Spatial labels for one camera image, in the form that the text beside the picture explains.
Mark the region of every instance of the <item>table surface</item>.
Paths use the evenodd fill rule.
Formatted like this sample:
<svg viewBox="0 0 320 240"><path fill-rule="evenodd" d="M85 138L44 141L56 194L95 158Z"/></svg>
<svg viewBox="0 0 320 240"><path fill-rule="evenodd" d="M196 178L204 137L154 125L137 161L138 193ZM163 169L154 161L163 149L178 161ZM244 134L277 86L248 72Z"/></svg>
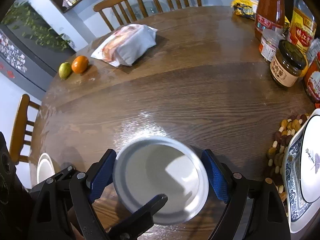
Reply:
<svg viewBox="0 0 320 240"><path fill-rule="evenodd" d="M158 29L157 45L132 67L89 58L86 73L54 78L34 126L32 184L41 153L62 168L72 163L86 171L108 148L119 152L132 139L150 135L177 139L199 152L209 148L233 172L261 178L280 120L311 113L314 106L301 83L286 90L272 80L253 21L216 6L156 14L138 23ZM77 55L90 57L104 39ZM129 215L113 184L93 206L104 228ZM139 239L207 239L224 207L210 190L193 219L155 225Z"/></svg>

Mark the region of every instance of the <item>green fruit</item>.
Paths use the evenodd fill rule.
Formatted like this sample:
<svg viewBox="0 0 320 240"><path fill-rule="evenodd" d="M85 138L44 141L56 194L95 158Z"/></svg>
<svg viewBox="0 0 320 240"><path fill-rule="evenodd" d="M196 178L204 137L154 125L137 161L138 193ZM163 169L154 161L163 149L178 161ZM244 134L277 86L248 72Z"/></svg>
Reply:
<svg viewBox="0 0 320 240"><path fill-rule="evenodd" d="M71 64L68 62L62 63L59 67L59 76L66 79L72 72Z"/></svg>

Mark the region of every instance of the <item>brown sauce jar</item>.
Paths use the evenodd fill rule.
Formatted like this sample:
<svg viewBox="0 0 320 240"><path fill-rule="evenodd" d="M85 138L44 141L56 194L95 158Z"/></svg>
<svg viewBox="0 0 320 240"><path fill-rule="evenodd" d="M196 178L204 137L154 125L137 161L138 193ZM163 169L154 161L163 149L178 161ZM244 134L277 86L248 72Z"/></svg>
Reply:
<svg viewBox="0 0 320 240"><path fill-rule="evenodd" d="M306 59L297 46L288 41L280 41L270 63L271 76L278 85L292 87L306 65Z"/></svg>

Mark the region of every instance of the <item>beige label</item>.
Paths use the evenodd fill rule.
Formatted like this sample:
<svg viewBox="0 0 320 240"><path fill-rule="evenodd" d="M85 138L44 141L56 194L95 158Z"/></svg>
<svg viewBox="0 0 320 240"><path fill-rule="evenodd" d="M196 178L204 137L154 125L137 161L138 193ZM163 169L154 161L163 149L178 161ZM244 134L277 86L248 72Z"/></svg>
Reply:
<svg viewBox="0 0 320 240"><path fill-rule="evenodd" d="M292 87L295 81L298 79L298 77L290 74L280 65L277 57L273 57L273 60L270 63L270 70L275 79L286 87Z"/></svg>

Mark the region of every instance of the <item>refrigerator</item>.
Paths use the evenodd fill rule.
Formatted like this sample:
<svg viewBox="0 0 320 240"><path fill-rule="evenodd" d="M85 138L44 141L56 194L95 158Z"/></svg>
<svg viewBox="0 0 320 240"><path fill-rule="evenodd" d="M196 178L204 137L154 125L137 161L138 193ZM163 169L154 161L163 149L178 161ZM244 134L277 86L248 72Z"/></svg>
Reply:
<svg viewBox="0 0 320 240"><path fill-rule="evenodd" d="M50 27L42 17L38 17L37 24ZM0 71L30 95L42 100L60 64L75 51L70 46L63 51L46 44L41 46L31 35L26 35L31 33L30 26L15 26L16 22L0 24ZM50 32L55 37L59 36L54 30Z"/></svg>

